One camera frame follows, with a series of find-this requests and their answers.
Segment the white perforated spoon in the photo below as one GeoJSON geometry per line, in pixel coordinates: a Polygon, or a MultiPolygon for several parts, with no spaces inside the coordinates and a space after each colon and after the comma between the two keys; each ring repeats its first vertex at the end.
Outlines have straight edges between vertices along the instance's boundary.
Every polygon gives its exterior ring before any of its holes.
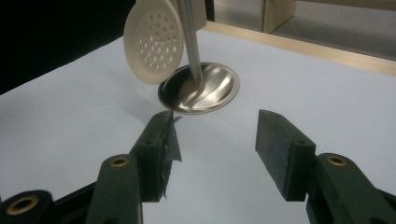
{"type": "Polygon", "coordinates": [[[169,0],[137,1],[124,27],[125,56],[134,74],[157,84],[168,79],[180,64],[183,28],[169,0]]]}

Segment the white paper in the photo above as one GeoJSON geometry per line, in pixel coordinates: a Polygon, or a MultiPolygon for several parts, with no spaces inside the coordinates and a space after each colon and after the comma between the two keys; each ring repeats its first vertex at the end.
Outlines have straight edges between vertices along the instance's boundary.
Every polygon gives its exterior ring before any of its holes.
{"type": "MultiPolygon", "coordinates": [[[[396,194],[396,78],[205,31],[198,41],[202,62],[231,67],[241,88],[217,111],[181,115],[183,162],[168,199],[144,203],[145,223],[308,223],[305,203],[283,200],[255,151],[259,109],[396,194]]],[[[118,39],[1,95],[2,199],[44,189],[56,200],[95,181],[102,161],[128,153],[166,110],[157,91],[132,74],[118,39]]]]}

